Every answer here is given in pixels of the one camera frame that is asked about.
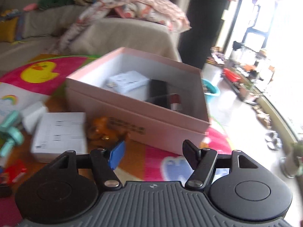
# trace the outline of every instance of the yellow duck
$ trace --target yellow duck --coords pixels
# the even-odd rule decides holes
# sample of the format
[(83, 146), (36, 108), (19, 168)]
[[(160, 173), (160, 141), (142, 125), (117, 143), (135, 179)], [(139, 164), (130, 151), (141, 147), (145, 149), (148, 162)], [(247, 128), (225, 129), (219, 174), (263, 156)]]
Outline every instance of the yellow duck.
[(44, 61), (33, 64), (26, 68), (20, 75), (22, 80), (29, 83), (43, 83), (54, 79), (59, 74), (52, 72), (56, 64), (51, 61)]

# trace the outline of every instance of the tiled floor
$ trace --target tiled floor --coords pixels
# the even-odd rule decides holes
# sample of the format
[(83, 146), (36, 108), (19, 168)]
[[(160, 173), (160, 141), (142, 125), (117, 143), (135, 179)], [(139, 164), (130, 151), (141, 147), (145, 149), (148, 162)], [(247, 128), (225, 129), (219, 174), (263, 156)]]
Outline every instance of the tiled floor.
[(217, 85), (221, 91), (220, 96), (214, 98), (209, 105), (210, 115), (225, 128), (234, 149), (242, 150), (287, 183), (293, 193), (293, 200), (285, 220), (292, 226), (299, 227), (299, 222), (303, 219), (302, 197), (297, 181), (284, 177), (280, 171), (278, 160), (283, 152), (267, 148), (264, 140), (266, 129), (256, 119), (254, 110), (237, 98), (220, 74), (221, 69), (205, 64), (203, 78)]

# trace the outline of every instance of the teal bucket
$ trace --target teal bucket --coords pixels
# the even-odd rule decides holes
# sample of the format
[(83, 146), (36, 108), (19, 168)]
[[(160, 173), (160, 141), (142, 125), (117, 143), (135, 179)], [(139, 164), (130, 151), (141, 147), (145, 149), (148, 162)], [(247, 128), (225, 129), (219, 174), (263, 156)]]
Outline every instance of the teal bucket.
[(217, 97), (220, 95), (220, 90), (217, 86), (212, 85), (210, 81), (207, 79), (202, 78), (202, 83), (208, 88), (210, 93), (204, 93), (205, 101), (209, 103), (214, 97)]

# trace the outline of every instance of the open cardboard box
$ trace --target open cardboard box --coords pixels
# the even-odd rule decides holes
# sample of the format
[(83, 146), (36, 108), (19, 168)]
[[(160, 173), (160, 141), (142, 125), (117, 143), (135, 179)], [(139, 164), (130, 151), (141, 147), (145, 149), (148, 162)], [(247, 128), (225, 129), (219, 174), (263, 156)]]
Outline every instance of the open cardboard box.
[[(110, 76), (131, 70), (167, 82), (169, 93), (181, 97), (181, 113), (137, 98), (146, 87), (127, 95), (106, 87)], [(133, 140), (180, 155), (183, 141), (199, 145), (209, 126), (200, 69), (138, 50), (119, 48), (77, 70), (67, 77), (66, 93), (70, 110), (86, 112), (88, 121), (110, 117)]]

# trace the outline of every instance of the beige sofa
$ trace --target beige sofa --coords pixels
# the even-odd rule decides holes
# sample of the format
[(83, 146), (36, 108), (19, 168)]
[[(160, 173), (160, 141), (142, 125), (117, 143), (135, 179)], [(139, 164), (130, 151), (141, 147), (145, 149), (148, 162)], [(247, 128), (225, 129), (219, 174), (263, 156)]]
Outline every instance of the beige sofa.
[[(22, 10), (24, 6), (37, 1), (38, 0), (0, 0), (1, 11), (13, 8)], [(171, 1), (180, 6), (184, 11), (186, 11), (189, 4), (189, 0)], [(77, 9), (71, 9), (74, 13), (73, 16), (69, 16), (69, 18), (73, 20), (84, 9), (85, 7), (79, 8), (78, 6)], [(58, 10), (58, 8), (54, 8), (54, 14), (57, 14)], [(51, 34), (56, 34), (54, 30), (58, 31), (58, 27), (66, 28), (73, 22), (58, 22), (54, 29), (52, 26), (46, 24), (46, 26), (44, 26), (46, 29), (45, 34), (42, 37), (38, 37), (40, 36), (38, 26), (41, 26), (46, 21), (46, 19), (43, 21), (45, 16), (41, 14), (45, 13), (45, 11), (32, 11), (30, 13), (30, 15), (27, 15), (27, 20), (25, 21), (31, 26), (30, 32), (25, 33), (26, 38), (23, 41), (26, 43), (15, 45), (5, 42), (0, 43), (0, 74), (21, 66), (38, 54), (47, 52), (57, 40), (56, 37), (51, 36)], [(176, 50), (179, 35), (171, 35), (166, 27), (162, 25), (131, 19), (106, 18), (99, 21), (96, 26), (98, 26), (100, 30), (99, 37), (91, 37), (90, 31), (87, 30), (81, 35), (83, 38), (86, 37), (87, 41), (82, 44), (81, 41), (79, 41), (80, 38), (78, 38), (71, 45), (71, 52), (66, 54), (102, 55), (119, 47), (130, 47), (159, 54), (174, 60), (180, 59), (178, 51)]]

